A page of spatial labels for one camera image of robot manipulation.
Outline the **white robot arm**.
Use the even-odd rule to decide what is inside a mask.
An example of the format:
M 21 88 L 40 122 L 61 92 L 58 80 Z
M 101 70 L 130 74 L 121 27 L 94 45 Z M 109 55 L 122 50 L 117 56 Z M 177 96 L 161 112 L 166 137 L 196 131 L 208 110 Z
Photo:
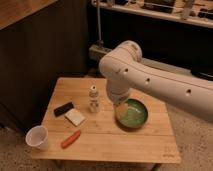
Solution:
M 101 58 L 99 69 L 114 104 L 124 103 L 134 88 L 213 123 L 213 81 L 152 68 L 141 60 L 134 41 L 122 42 Z

